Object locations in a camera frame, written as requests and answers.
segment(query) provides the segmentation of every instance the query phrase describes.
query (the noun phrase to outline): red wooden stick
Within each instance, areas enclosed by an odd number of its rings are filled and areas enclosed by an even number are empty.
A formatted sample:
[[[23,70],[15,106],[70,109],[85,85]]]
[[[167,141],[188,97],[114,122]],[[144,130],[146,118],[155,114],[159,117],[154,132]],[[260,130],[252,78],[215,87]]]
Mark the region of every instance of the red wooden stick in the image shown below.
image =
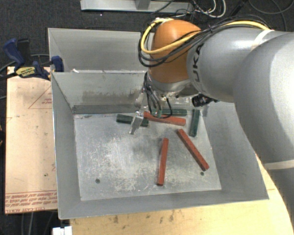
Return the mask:
[[[192,154],[192,156],[194,157],[194,159],[197,161],[197,163],[199,164],[200,168],[203,171],[208,170],[209,169],[208,163],[203,158],[203,156],[200,154],[200,152],[197,150],[197,148],[195,147],[195,145],[193,144],[193,142],[190,140],[190,138],[187,136],[187,134],[185,133],[185,131],[183,131],[182,129],[179,129],[177,131],[177,134],[181,138],[181,140],[183,141],[183,143],[185,144],[185,146],[187,147],[187,149],[190,151],[190,153]]]
[[[181,117],[157,118],[157,117],[154,117],[149,112],[144,112],[144,118],[146,118],[150,121],[175,124],[175,125],[179,125],[179,126],[184,126],[186,124],[186,120]]]
[[[159,172],[158,172],[158,181],[157,181],[157,185],[159,186],[163,186],[165,182],[168,146],[169,146],[169,140],[167,138],[163,138],[162,147],[161,147],[161,159],[160,159]]]

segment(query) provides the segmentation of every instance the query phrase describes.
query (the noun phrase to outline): black cable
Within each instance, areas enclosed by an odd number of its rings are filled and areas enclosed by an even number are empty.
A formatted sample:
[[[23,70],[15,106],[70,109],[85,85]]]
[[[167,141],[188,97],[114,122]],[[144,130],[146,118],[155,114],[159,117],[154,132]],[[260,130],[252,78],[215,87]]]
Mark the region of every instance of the black cable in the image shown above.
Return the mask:
[[[235,16],[245,5],[248,0],[240,0],[230,13],[230,17]]]
[[[166,101],[167,101],[167,104],[168,104],[169,109],[170,109],[170,114],[166,115],[165,117],[161,117],[161,119],[169,118],[169,117],[171,117],[173,115],[172,107],[171,107],[171,104],[169,102],[169,98],[168,97],[166,98]]]
[[[40,59],[40,57],[49,57],[48,54],[33,54],[33,55],[31,55],[31,56],[32,56],[32,57],[39,57],[39,59]],[[7,67],[12,66],[12,65],[14,65],[14,64],[16,64],[15,61],[10,62],[10,63],[8,63],[8,64],[2,66],[2,67],[0,68],[0,72],[2,72],[2,71],[5,70]],[[0,100],[5,99],[5,98],[6,98],[6,96],[1,96],[1,97],[0,97]]]
[[[47,225],[46,225],[46,228],[45,228],[45,231],[44,231],[43,235],[47,235],[47,231],[48,231],[48,228],[49,228],[49,224],[50,224],[50,222],[51,222],[51,220],[52,220],[53,215],[54,215],[54,212],[51,213],[51,215],[50,215],[50,217],[49,217],[49,219],[48,219],[48,222],[47,222]]]
[[[152,12],[151,15],[152,15],[152,14],[156,14],[156,13],[158,13],[158,12],[164,10],[165,8],[167,8],[167,7],[168,7],[171,3],[173,3],[174,1],[175,1],[175,0],[171,0],[171,1],[169,1],[169,2],[168,2],[165,6],[163,6],[162,8],[160,8],[160,9],[158,9],[158,10]]]
[[[233,21],[227,21],[227,22],[223,22],[223,23],[217,23],[213,26],[211,26],[209,29],[205,29],[201,32],[199,32],[198,34],[195,34],[189,41],[186,41],[185,43],[183,43],[181,46],[175,48],[173,51],[171,51],[168,55],[165,55],[163,57],[160,58],[146,58],[143,56],[143,54],[141,53],[141,49],[140,49],[140,42],[138,44],[138,53],[139,53],[139,60],[141,62],[142,65],[146,66],[146,67],[156,67],[162,63],[164,63],[169,57],[179,53],[181,50],[183,50],[184,48],[192,45],[192,44],[198,44],[201,43],[203,40],[205,40],[206,38],[210,37],[211,35],[214,35],[215,33],[227,29],[227,28],[234,28],[234,27],[252,27],[250,25],[246,25],[246,24],[237,24],[237,25],[226,25],[230,22],[234,22]],[[153,65],[149,65],[146,64],[142,61],[142,59],[146,60],[146,61],[151,61],[151,62],[159,62],[157,64],[153,64]]]
[[[292,0],[291,4],[290,4],[288,7],[286,7],[285,9],[282,10],[282,9],[280,9],[279,5],[278,5],[274,0],[271,0],[271,1],[272,1],[272,2],[273,2],[273,3],[279,8],[279,11],[277,11],[277,12],[268,12],[268,11],[260,10],[260,9],[256,8],[256,7],[250,2],[250,0],[248,0],[250,6],[251,6],[253,9],[257,10],[257,11],[260,12],[260,13],[267,14],[267,15],[277,15],[277,14],[281,14],[281,13],[286,12],[287,10],[289,10],[289,9],[294,5],[294,0]]]
[[[278,10],[280,10],[280,12],[278,12],[278,13],[276,13],[276,14],[281,14],[281,17],[282,17],[282,20],[283,20],[283,24],[284,24],[284,30],[287,31],[288,28],[287,28],[287,24],[286,24],[285,16],[284,16],[284,14],[283,14],[283,12],[282,12],[280,6],[277,4],[277,2],[276,2],[275,0],[270,0],[270,1],[272,1],[272,2],[274,3],[274,5],[278,8]],[[253,5],[250,1],[249,1],[249,4],[250,4],[250,6],[251,6],[253,9],[257,10],[257,11],[260,12],[260,13],[263,13],[261,10],[257,9],[256,7],[254,7],[254,5]]]

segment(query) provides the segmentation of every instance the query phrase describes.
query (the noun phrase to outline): cardboard sheet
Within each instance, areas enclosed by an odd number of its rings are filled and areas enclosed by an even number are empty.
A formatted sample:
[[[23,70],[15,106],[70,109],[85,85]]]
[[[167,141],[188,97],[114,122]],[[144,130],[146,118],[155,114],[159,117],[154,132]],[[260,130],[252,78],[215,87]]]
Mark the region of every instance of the cardboard sheet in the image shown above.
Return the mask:
[[[7,80],[5,213],[57,209],[51,83]]]

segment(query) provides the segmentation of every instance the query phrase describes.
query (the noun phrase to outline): metal stand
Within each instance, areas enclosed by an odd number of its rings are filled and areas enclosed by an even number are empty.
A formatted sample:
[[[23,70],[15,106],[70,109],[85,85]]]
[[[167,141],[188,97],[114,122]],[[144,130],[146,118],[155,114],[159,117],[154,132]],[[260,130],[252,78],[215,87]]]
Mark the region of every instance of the metal stand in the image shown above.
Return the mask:
[[[158,0],[81,0],[81,10],[97,11],[131,11],[131,12],[153,12],[168,4],[168,1]],[[172,2],[164,13],[174,13],[177,10],[191,9],[188,2]]]

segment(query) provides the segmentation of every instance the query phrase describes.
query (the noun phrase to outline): robotic arm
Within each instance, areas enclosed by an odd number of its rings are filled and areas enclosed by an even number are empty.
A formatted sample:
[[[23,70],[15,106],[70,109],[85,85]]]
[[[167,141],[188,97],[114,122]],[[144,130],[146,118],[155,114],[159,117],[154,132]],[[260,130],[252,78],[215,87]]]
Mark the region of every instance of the robotic arm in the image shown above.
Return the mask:
[[[212,101],[235,104],[294,226],[294,32],[250,20],[221,21],[201,30],[182,20],[156,19],[140,39],[139,59],[148,67],[142,93],[158,117],[166,103],[171,109],[169,98],[183,96],[185,88],[195,107]],[[136,103],[141,106],[142,99]],[[135,119],[132,134],[139,126]]]

